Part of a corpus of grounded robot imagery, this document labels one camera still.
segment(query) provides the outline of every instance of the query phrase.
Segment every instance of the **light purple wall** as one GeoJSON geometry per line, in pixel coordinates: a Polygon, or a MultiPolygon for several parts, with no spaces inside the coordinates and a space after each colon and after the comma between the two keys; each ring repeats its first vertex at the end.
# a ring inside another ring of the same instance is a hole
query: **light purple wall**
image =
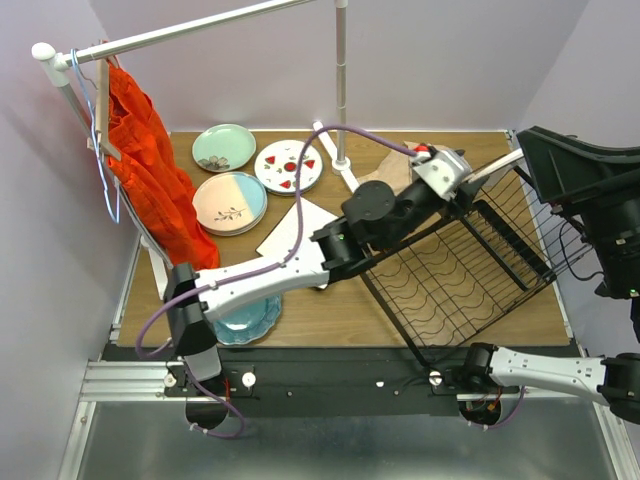
{"type": "Polygon", "coordinates": [[[95,160],[31,58],[105,37],[84,0],[3,2],[0,39],[0,478],[56,478],[89,358],[107,340],[133,247],[95,160]]]}
{"type": "MultiPolygon", "coordinates": [[[[112,39],[259,0],[90,0],[112,39]]],[[[351,0],[348,119],[377,128],[514,126],[587,0],[351,0]]],[[[121,56],[172,130],[335,118],[335,8],[317,0],[121,56]]]]}
{"type": "MultiPolygon", "coordinates": [[[[638,22],[638,0],[591,0],[520,128],[539,124],[590,143],[640,145],[638,22]]],[[[577,267],[582,275],[598,268],[595,255],[577,267]]],[[[596,297],[598,280],[582,283],[565,273],[558,283],[576,337],[592,355],[640,352],[629,302],[596,297]]],[[[640,455],[640,427],[629,427],[640,455]]]]}

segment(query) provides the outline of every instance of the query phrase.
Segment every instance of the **branch pattern on plate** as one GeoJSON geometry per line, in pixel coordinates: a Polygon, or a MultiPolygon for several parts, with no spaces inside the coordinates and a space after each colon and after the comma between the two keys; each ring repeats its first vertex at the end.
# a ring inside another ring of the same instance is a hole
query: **branch pattern on plate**
{"type": "Polygon", "coordinates": [[[244,212],[245,210],[246,208],[243,208],[242,210],[236,210],[233,207],[229,207],[229,211],[227,212],[218,212],[218,215],[220,216],[214,218],[214,221],[218,222],[222,220],[236,220],[242,217],[242,212],[244,212]]]}

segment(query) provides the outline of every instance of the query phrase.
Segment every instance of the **orange towel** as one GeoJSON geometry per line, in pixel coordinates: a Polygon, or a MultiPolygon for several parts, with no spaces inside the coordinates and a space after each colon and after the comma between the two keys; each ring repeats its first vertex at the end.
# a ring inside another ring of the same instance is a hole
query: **orange towel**
{"type": "Polygon", "coordinates": [[[177,168],[169,136],[151,100],[124,70],[109,65],[109,141],[120,151],[108,165],[136,213],[174,265],[217,268],[216,245],[196,220],[195,188],[177,168]]]}

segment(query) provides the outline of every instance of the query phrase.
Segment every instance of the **black dish rack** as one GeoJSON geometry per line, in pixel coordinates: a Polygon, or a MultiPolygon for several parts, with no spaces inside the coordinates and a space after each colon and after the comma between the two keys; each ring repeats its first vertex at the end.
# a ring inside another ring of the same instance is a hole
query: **black dish rack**
{"type": "Polygon", "coordinates": [[[516,167],[485,185],[464,216],[427,226],[362,279],[428,366],[451,348],[426,347],[470,343],[591,249],[577,222],[571,228],[564,223],[516,167]]]}

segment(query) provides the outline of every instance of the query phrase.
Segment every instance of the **white paper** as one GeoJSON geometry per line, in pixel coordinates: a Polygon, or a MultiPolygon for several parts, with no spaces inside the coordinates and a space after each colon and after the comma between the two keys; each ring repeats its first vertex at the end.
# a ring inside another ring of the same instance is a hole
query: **white paper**
{"type": "MultiPolygon", "coordinates": [[[[315,203],[302,198],[302,218],[303,235],[308,238],[313,235],[313,232],[338,217],[331,212],[327,212],[324,208],[320,208],[315,203]]],[[[256,251],[263,257],[283,258],[296,242],[297,235],[298,214],[294,204],[256,251]]]]}

